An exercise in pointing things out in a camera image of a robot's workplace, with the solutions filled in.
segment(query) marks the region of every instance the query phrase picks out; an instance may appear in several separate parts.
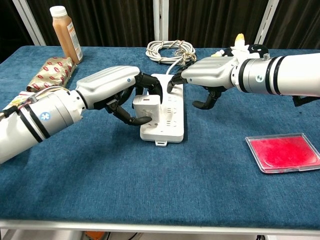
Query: bottle cap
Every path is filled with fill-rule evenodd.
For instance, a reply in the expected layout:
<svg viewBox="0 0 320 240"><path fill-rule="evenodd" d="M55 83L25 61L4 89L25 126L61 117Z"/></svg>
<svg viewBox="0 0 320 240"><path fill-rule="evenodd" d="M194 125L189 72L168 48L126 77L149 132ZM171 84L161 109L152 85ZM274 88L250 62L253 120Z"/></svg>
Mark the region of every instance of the bottle cap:
<svg viewBox="0 0 320 240"><path fill-rule="evenodd" d="M68 15L67 10L64 6L53 6L50 7L50 13L52 17L63 17Z"/></svg>

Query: white cable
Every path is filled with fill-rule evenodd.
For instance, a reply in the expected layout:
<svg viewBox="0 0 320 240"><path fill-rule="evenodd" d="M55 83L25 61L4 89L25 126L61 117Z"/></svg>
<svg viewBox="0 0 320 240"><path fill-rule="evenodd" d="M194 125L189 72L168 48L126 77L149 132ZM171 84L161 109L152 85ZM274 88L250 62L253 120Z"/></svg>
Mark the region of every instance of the white cable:
<svg viewBox="0 0 320 240"><path fill-rule="evenodd" d="M178 49L173 57L162 57L159 53L161 49ZM177 65L179 62L180 65L185 65L190 60L195 61L196 50L187 41L151 41L146 47L145 55L147 55L152 61L162 63L162 64L171 64L169 69L166 71L168 75L172 68Z"/></svg>

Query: black curtain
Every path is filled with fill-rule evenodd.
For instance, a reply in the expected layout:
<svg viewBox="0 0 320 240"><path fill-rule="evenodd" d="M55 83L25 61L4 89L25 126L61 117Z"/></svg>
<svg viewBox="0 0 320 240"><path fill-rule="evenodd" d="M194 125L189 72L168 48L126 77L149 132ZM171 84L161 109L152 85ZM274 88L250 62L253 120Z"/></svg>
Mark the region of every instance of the black curtain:
<svg viewBox="0 0 320 240"><path fill-rule="evenodd" d="M264 40L272 49L320 48L320 0L281 0Z"/></svg>
<svg viewBox="0 0 320 240"><path fill-rule="evenodd" d="M27 0L49 46L59 45L49 8L62 5L81 46L145 47L155 38L153 0Z"/></svg>
<svg viewBox="0 0 320 240"><path fill-rule="evenodd" d="M12 0L0 1L0 63L18 48L33 45Z"/></svg>
<svg viewBox="0 0 320 240"><path fill-rule="evenodd" d="M169 0L169 40L194 47L233 46L237 34L253 44L268 0Z"/></svg>

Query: blue logo sticker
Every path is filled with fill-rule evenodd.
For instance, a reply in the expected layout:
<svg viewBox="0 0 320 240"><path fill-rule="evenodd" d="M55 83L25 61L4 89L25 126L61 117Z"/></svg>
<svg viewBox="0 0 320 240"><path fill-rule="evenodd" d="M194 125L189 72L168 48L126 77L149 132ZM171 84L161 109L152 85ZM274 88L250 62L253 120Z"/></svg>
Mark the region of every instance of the blue logo sticker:
<svg viewBox="0 0 320 240"><path fill-rule="evenodd" d="M41 113L41 115L40 115L40 118L41 118L41 120L43 120L43 121L48 121L48 120L50 120L50 117L51 117L51 115L50 115L50 113L48 113L48 112L43 112L43 113Z"/></svg>

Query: bottle label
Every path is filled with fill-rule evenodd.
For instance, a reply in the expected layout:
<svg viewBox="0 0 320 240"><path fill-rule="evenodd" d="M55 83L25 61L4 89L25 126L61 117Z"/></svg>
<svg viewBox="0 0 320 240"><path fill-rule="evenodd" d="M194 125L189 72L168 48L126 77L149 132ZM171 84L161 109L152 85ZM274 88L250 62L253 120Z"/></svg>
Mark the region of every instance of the bottle label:
<svg viewBox="0 0 320 240"><path fill-rule="evenodd" d="M67 26L67 28L68 28L68 31L69 31L69 34L70 34L70 37L71 37L71 41L73 43L73 47L74 47L75 53L76 53L78 59L80 60L82 58L82 51L81 51L81 47L80 47L80 44L79 44L79 41L78 41L76 30L74 28L74 24L71 22Z"/></svg>

